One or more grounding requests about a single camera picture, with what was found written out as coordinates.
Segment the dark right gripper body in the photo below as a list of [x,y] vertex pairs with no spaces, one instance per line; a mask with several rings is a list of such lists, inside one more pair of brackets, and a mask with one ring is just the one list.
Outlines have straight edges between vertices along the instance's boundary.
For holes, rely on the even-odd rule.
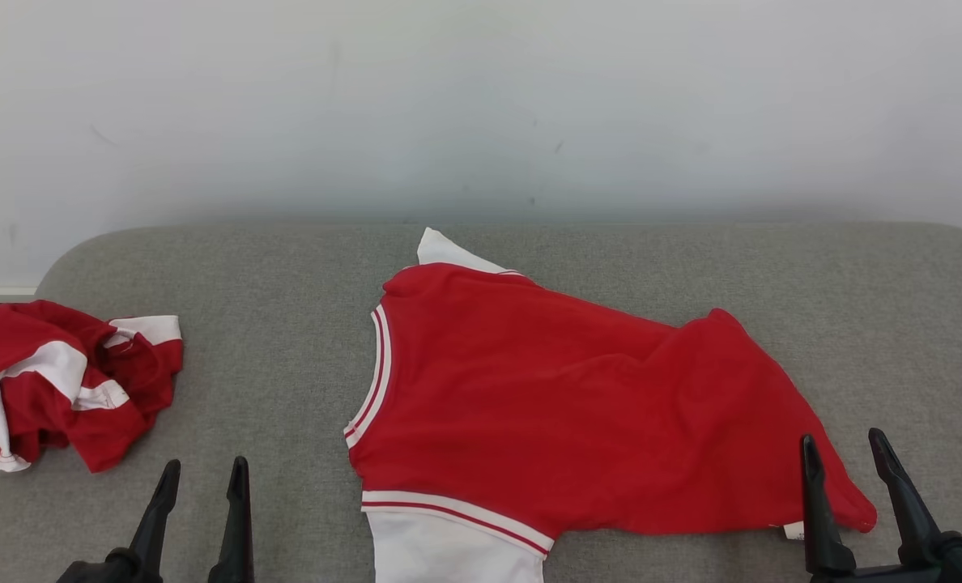
[[947,531],[914,539],[898,551],[899,564],[856,567],[853,553],[840,540],[808,539],[811,582],[962,582],[962,535]]

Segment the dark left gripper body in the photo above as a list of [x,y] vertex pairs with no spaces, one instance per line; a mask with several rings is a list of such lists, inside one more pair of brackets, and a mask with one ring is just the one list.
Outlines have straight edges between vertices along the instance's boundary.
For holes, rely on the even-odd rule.
[[114,549],[100,562],[73,562],[57,582],[163,582],[163,579],[132,550]]

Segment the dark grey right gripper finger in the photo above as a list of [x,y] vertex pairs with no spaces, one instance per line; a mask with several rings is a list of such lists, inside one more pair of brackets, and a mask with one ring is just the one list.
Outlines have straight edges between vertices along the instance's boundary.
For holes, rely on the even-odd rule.
[[891,497],[893,517],[900,535],[900,564],[904,567],[929,567],[939,564],[934,549],[941,531],[932,514],[926,509],[891,442],[880,428],[871,428],[867,432],[867,439],[878,476],[886,484]]
[[813,577],[851,577],[856,560],[841,542],[826,493],[825,465],[812,435],[802,437],[804,567]]

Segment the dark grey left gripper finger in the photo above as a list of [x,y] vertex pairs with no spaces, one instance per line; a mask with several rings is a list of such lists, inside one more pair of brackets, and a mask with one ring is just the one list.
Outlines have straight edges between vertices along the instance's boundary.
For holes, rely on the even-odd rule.
[[144,510],[142,519],[134,532],[130,550],[141,561],[160,561],[165,540],[167,520],[177,501],[178,484],[181,479],[181,462],[169,460],[160,474],[154,495]]
[[255,582],[250,469],[243,455],[234,458],[226,499],[227,520],[219,559],[208,573],[208,582]]

